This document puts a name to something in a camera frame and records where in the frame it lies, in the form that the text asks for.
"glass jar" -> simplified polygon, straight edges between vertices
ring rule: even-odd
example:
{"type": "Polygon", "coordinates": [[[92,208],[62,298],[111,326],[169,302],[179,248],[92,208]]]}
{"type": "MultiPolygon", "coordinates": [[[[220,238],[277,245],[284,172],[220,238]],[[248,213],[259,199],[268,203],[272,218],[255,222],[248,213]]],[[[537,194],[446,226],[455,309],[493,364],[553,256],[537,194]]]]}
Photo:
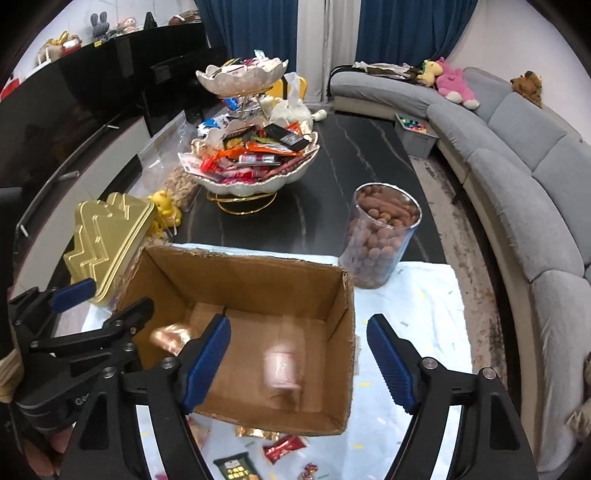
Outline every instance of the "glass jar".
{"type": "Polygon", "coordinates": [[[417,201],[398,187],[366,183],[355,190],[339,257],[355,286],[378,288],[389,280],[422,217],[417,201]]]}

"white curtain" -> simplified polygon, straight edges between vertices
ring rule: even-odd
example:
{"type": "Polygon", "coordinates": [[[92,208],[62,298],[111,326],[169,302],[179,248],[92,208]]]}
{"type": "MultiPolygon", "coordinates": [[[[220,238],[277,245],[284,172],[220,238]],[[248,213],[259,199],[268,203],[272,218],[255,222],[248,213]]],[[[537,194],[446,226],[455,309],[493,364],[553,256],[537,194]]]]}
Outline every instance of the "white curtain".
{"type": "Polygon", "coordinates": [[[297,72],[308,82],[306,102],[326,101],[330,71],[352,64],[361,0],[299,0],[297,72]]]}

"blue curtain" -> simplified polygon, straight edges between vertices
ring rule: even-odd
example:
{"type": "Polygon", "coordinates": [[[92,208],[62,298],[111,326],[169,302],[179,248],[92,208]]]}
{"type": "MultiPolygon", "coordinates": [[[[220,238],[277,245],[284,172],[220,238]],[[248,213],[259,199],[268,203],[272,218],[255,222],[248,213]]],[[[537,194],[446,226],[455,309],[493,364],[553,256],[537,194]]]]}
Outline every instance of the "blue curtain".
{"type": "Polygon", "coordinates": [[[357,60],[420,66],[447,57],[478,0],[362,0],[357,60]]]}
{"type": "Polygon", "coordinates": [[[225,46],[230,58],[289,60],[296,70],[298,0],[195,0],[212,47],[225,46]]]}

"brown teddy bear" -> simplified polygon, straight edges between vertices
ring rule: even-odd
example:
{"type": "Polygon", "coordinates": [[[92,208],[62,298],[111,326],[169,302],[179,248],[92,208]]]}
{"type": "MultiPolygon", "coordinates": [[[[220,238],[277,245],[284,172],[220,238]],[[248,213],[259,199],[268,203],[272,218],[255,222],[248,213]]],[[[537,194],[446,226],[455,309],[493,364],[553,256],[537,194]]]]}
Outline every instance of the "brown teddy bear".
{"type": "Polygon", "coordinates": [[[514,92],[519,93],[526,100],[542,108],[542,79],[534,72],[528,70],[525,75],[511,79],[511,84],[514,92]]]}

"white ceramic bowl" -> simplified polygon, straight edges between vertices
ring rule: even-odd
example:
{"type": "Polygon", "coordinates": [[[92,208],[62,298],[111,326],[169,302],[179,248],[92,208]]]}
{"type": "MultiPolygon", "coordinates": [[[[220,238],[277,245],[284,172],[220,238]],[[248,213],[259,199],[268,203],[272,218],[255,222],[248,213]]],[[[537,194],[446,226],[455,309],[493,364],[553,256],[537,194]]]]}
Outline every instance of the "white ceramic bowl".
{"type": "Polygon", "coordinates": [[[196,75],[201,85],[220,98],[246,96],[271,88],[277,80],[283,77],[287,70],[287,64],[288,60],[280,61],[269,71],[256,66],[245,69],[242,74],[221,72],[215,77],[213,73],[219,70],[219,67],[210,65],[205,72],[197,71],[196,75]]]}
{"type": "Polygon", "coordinates": [[[318,133],[312,132],[309,135],[311,138],[311,144],[307,147],[308,149],[314,150],[310,157],[305,159],[295,170],[288,173],[278,174],[270,179],[261,181],[258,183],[243,183],[236,182],[229,185],[223,185],[216,183],[212,180],[206,179],[195,175],[194,178],[198,184],[203,185],[208,191],[216,193],[218,195],[234,195],[236,197],[250,197],[258,193],[274,193],[277,192],[283,185],[293,183],[304,176],[312,162],[318,156],[320,148],[317,146],[318,133]]]}

